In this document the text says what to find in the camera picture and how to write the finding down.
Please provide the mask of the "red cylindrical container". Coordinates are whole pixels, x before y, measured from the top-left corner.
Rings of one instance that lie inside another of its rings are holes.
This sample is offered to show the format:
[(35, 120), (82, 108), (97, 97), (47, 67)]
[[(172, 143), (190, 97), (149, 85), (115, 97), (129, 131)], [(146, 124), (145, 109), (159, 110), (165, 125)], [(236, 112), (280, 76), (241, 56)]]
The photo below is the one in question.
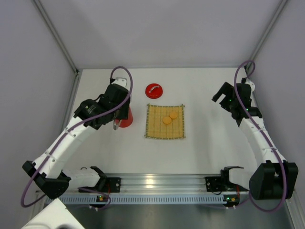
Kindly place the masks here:
[(133, 123), (133, 115), (132, 115), (132, 110), (131, 107), (129, 106), (128, 110), (128, 116), (126, 119), (122, 119), (119, 122), (119, 127), (120, 128), (127, 128)]

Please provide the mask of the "red round lid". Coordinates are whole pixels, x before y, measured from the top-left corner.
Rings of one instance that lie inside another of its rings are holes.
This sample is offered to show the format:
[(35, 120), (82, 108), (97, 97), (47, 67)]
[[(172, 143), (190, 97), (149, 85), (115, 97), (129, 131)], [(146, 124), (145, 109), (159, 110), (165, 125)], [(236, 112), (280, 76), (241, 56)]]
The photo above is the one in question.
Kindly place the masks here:
[(145, 95), (150, 99), (158, 99), (163, 95), (163, 88), (158, 83), (151, 83), (145, 88)]

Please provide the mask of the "round yellow biscuit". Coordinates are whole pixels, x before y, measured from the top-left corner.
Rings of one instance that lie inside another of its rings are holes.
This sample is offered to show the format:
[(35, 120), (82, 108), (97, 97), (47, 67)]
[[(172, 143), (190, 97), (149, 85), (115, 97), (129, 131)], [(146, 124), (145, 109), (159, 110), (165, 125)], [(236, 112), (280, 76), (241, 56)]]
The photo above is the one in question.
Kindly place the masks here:
[(163, 123), (169, 125), (172, 122), (172, 119), (169, 116), (163, 118)]
[(171, 119), (176, 119), (177, 117), (178, 117), (178, 112), (176, 112), (176, 111), (171, 111), (170, 113), (169, 113), (169, 117), (171, 118)]

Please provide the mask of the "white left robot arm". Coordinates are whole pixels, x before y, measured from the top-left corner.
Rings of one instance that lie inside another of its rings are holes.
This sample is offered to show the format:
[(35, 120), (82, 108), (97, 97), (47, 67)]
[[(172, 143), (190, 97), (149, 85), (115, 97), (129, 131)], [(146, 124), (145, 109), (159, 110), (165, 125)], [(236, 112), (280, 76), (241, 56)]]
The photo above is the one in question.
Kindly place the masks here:
[(128, 93), (126, 81), (120, 78), (97, 99), (81, 102), (56, 141), (40, 157), (23, 164), (23, 170), (47, 197), (56, 199), (67, 190), (80, 187), (101, 191), (106, 175), (98, 167), (65, 170), (64, 166), (82, 142), (101, 126), (128, 118)]

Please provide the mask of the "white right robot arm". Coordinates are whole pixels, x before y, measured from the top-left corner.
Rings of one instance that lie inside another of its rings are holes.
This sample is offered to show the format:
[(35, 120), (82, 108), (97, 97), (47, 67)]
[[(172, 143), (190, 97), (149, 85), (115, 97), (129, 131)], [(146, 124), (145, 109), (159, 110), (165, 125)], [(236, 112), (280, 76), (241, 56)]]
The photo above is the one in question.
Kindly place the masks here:
[(298, 167), (278, 152), (265, 126), (260, 110), (252, 105), (254, 84), (225, 82), (212, 97), (216, 102), (224, 95), (220, 106), (231, 113), (238, 127), (246, 136), (256, 159), (256, 170), (244, 167), (225, 167), (221, 173), (227, 183), (247, 189), (255, 200), (281, 199), (286, 194), (290, 199), (298, 175)]

